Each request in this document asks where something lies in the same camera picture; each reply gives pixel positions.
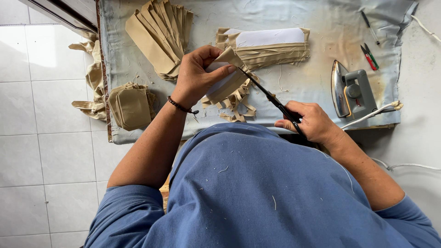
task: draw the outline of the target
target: cut fabric pieces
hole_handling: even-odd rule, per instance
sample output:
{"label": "cut fabric pieces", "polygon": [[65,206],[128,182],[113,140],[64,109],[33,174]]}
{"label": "cut fabric pieces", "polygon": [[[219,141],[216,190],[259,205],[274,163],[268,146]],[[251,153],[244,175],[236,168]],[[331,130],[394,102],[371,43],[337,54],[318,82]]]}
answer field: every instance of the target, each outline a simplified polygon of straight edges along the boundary
{"label": "cut fabric pieces", "polygon": [[126,31],[163,79],[176,81],[190,39],[193,12],[182,5],[147,2],[126,21]]}
{"label": "cut fabric pieces", "polygon": [[[252,85],[252,82],[239,70],[239,68],[251,75],[257,81],[259,79],[256,75],[250,72],[240,57],[234,52],[232,47],[227,48],[207,67],[207,69],[205,69],[205,71],[212,72],[228,64],[235,65],[237,67],[236,71],[223,80],[215,83],[208,90],[207,94],[201,99],[202,107],[206,108],[210,105],[216,105],[221,109],[223,108],[221,103],[223,103],[225,107],[229,108],[234,113],[234,115],[229,116],[225,113],[221,113],[221,118],[230,122],[246,122],[244,117],[255,116],[256,109],[247,101],[248,94],[250,93],[249,87]],[[247,112],[245,114],[238,112],[238,106],[240,103],[247,107]]]}
{"label": "cut fabric pieces", "polygon": [[152,122],[156,116],[153,109],[155,99],[156,95],[147,85],[128,82],[110,91],[108,103],[118,127],[132,131]]}
{"label": "cut fabric pieces", "polygon": [[220,27],[215,46],[221,50],[232,47],[252,71],[273,64],[306,60],[310,56],[309,34],[310,30],[306,28],[247,32]]}
{"label": "cut fabric pieces", "polygon": [[99,40],[81,41],[69,45],[70,49],[82,50],[93,56],[93,64],[89,65],[86,73],[86,83],[93,90],[93,101],[73,101],[72,106],[81,110],[87,116],[106,121],[103,72],[101,68],[101,53]]}

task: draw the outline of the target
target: crumpled beige fabric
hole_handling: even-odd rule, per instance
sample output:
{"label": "crumpled beige fabric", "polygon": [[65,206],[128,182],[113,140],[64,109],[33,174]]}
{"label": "crumpled beige fabric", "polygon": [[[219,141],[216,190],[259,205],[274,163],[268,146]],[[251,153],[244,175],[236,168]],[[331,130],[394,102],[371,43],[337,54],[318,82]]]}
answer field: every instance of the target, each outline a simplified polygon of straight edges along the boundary
{"label": "crumpled beige fabric", "polygon": [[308,43],[310,30],[300,29],[305,34],[305,42],[237,47],[236,38],[240,33],[224,34],[229,28],[219,27],[215,46],[222,50],[231,46],[251,71],[273,64],[294,64],[310,57]]}
{"label": "crumpled beige fabric", "polygon": [[[251,75],[256,81],[259,80],[257,76],[252,74],[247,66],[245,66],[232,47],[227,48],[213,61],[213,63],[215,62],[228,62],[229,64],[233,64]],[[256,115],[256,109],[251,106],[247,100],[248,94],[250,93],[249,87],[252,84],[253,83],[250,79],[237,68],[235,74],[222,87],[201,99],[202,107],[206,108],[210,105],[216,105],[221,109],[223,108],[221,103],[223,103],[225,107],[229,108],[234,113],[234,115],[229,116],[225,113],[221,113],[219,115],[221,118],[230,122],[246,122],[245,116]],[[247,107],[247,112],[245,114],[238,112],[238,106],[240,103]]]}
{"label": "crumpled beige fabric", "polygon": [[81,41],[69,45],[70,49],[82,50],[93,56],[93,64],[89,65],[86,73],[86,83],[93,90],[93,101],[73,101],[72,106],[78,108],[87,116],[97,120],[107,120],[104,97],[103,72],[101,68],[100,42]]}
{"label": "crumpled beige fabric", "polygon": [[152,0],[126,21],[126,31],[163,79],[176,81],[186,52],[193,12],[169,0]]}
{"label": "crumpled beige fabric", "polygon": [[155,118],[155,99],[147,85],[128,82],[110,91],[108,104],[118,127],[132,131],[147,126]]}

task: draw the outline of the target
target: pen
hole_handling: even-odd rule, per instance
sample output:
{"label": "pen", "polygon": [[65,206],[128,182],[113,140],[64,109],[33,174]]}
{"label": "pen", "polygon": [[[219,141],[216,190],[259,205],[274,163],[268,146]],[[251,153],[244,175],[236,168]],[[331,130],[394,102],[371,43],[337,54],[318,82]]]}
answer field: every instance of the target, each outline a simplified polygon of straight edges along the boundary
{"label": "pen", "polygon": [[363,16],[363,19],[364,19],[364,21],[366,22],[367,27],[368,27],[369,30],[370,30],[370,33],[371,33],[372,36],[374,37],[375,43],[377,43],[377,45],[379,45],[380,42],[379,42],[379,40],[378,40],[378,37],[375,35],[375,32],[374,32],[374,30],[372,29],[372,27],[370,26],[369,21],[367,20],[367,17],[366,17],[366,15],[364,14],[363,11],[361,11],[361,15]]}

